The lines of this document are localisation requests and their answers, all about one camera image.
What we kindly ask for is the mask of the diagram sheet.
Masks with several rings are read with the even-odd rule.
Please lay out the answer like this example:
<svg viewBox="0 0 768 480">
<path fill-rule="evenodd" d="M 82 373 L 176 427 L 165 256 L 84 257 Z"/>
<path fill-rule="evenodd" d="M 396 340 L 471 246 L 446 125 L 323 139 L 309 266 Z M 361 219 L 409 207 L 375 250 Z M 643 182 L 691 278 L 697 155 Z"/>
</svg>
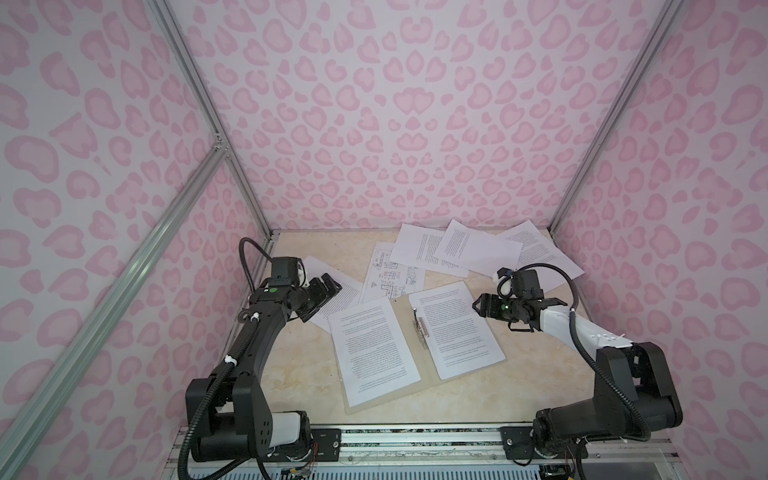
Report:
<svg viewBox="0 0 768 480">
<path fill-rule="evenodd" d="M 426 271 L 392 261 L 390 256 L 393 248 L 393 243 L 376 244 L 363 282 L 361 303 L 379 298 L 394 299 L 424 289 Z"/>
</svg>

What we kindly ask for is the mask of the large text sheet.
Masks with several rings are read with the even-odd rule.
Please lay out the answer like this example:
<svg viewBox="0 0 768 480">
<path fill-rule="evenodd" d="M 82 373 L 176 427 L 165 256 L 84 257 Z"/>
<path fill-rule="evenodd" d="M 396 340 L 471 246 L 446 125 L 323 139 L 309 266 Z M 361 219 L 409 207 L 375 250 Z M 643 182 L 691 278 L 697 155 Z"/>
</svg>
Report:
<svg viewBox="0 0 768 480">
<path fill-rule="evenodd" d="M 388 298 L 336 312 L 329 317 L 329 326 L 350 408 L 421 380 Z"/>
</svg>

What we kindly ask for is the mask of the beige paper folder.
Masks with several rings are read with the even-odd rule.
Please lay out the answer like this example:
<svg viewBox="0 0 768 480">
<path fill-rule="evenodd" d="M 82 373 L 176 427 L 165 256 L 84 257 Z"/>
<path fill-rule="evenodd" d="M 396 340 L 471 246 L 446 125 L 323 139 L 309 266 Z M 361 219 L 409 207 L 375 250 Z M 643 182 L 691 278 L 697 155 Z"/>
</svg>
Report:
<svg viewBox="0 0 768 480">
<path fill-rule="evenodd" d="M 370 409 L 372 407 L 381 405 L 383 403 L 393 401 L 395 399 L 402 398 L 407 395 L 411 395 L 413 393 L 420 392 L 420 391 L 435 387 L 439 384 L 446 383 L 454 379 L 457 379 L 459 377 L 470 374 L 468 373 L 447 381 L 440 380 L 440 378 L 437 375 L 437 371 L 436 371 L 436 367 L 434 365 L 433 359 L 426 345 L 426 341 L 423 336 L 422 326 L 420 325 L 419 321 L 416 319 L 415 310 L 411 306 L 408 300 L 408 297 L 409 295 L 404 295 L 395 299 L 389 299 L 389 298 L 388 299 L 392 304 L 392 307 L 398 319 L 399 325 L 402 328 L 404 337 L 407 341 L 411 354 L 414 358 L 414 361 L 420 373 L 421 380 L 409 387 L 387 394 L 381 398 L 378 398 L 374 401 L 371 401 L 367 404 L 364 404 L 356 408 L 350 408 L 347 405 L 344 386 L 341 380 L 341 383 L 343 386 L 343 395 L 344 395 L 344 408 L 348 414 L 353 414 L 362 410 Z"/>
</svg>

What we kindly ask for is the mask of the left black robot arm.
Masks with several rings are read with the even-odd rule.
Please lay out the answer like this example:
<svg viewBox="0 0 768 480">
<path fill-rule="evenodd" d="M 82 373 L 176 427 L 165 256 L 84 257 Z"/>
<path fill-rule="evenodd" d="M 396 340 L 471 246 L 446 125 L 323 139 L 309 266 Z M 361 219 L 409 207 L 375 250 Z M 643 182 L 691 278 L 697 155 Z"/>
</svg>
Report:
<svg viewBox="0 0 768 480">
<path fill-rule="evenodd" d="M 296 257 L 274 257 L 271 275 L 249 284 L 239 314 L 242 328 L 221 363 L 185 392 L 188 431 L 180 447 L 180 471 L 196 462 L 225 461 L 230 470 L 269 453 L 303 460 L 313 451 L 308 415 L 274 412 L 261 379 L 280 332 L 292 320 L 306 322 L 340 294 L 330 274 L 307 278 Z"/>
</svg>

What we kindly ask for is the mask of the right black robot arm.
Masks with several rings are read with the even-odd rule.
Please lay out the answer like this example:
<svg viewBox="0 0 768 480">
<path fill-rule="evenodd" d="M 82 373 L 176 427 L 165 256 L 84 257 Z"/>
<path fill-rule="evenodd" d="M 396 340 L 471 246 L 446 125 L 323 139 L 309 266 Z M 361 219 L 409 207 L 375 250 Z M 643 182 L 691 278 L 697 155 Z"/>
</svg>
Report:
<svg viewBox="0 0 768 480">
<path fill-rule="evenodd" d="M 570 301 L 545 295 L 534 263 L 517 270 L 501 268 L 493 293 L 472 304 L 482 318 L 506 323 L 511 332 L 545 333 L 572 348 L 594 375 L 591 398 L 539 410 L 528 439 L 510 441 L 531 458 L 556 458 L 573 453 L 581 460 L 589 442 L 647 442 L 653 433 L 679 427 L 684 418 L 663 349 L 652 342 L 634 342 L 613 334 L 579 315 L 581 303 L 574 280 L 559 274 Z"/>
</svg>

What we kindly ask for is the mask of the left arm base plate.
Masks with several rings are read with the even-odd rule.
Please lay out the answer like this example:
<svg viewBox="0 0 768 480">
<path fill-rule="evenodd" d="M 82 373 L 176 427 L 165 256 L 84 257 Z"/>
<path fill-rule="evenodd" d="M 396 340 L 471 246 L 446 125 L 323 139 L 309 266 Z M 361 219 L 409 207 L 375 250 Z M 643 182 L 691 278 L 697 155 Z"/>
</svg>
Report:
<svg viewBox="0 0 768 480">
<path fill-rule="evenodd" d="M 312 428 L 301 432 L 298 439 L 287 445 L 271 448 L 269 462 L 308 463 L 339 460 L 342 431 L 336 428 Z"/>
</svg>

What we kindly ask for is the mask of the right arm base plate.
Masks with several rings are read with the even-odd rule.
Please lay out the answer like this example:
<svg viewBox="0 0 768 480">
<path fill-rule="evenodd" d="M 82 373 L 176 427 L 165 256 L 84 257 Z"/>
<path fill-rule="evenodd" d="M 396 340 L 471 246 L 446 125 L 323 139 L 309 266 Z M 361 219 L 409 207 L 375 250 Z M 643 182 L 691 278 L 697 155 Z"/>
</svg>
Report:
<svg viewBox="0 0 768 480">
<path fill-rule="evenodd" d="M 531 425 L 504 426 L 499 429 L 507 460 L 523 466 L 544 460 L 586 459 L 588 452 L 573 439 L 552 439 L 547 434 L 535 433 Z"/>
</svg>

